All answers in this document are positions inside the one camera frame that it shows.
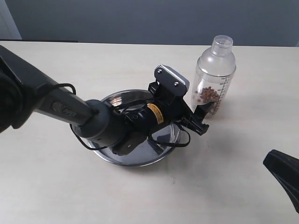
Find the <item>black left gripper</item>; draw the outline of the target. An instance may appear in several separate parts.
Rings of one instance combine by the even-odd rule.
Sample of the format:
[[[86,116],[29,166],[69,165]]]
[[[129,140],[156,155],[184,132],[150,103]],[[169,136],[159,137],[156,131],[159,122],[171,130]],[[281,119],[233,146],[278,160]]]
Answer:
[[[213,101],[197,105],[193,113],[182,97],[174,95],[157,81],[150,83],[148,90],[150,100],[142,102],[138,109],[124,112],[135,130],[149,136],[177,122],[199,135],[207,132],[209,125],[202,120],[214,107]]]

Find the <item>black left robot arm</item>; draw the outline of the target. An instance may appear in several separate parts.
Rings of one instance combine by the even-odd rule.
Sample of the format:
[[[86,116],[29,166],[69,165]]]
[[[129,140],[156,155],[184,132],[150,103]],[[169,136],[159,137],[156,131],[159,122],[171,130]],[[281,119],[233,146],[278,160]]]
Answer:
[[[90,140],[113,154],[131,153],[153,133],[175,124],[182,131],[199,135],[209,126],[204,117],[213,102],[194,111],[183,97],[189,82],[166,65],[154,70],[149,96],[114,106],[100,100],[83,101],[72,84],[59,84],[5,47],[0,48],[0,129],[20,128],[33,112],[70,125],[76,138]]]

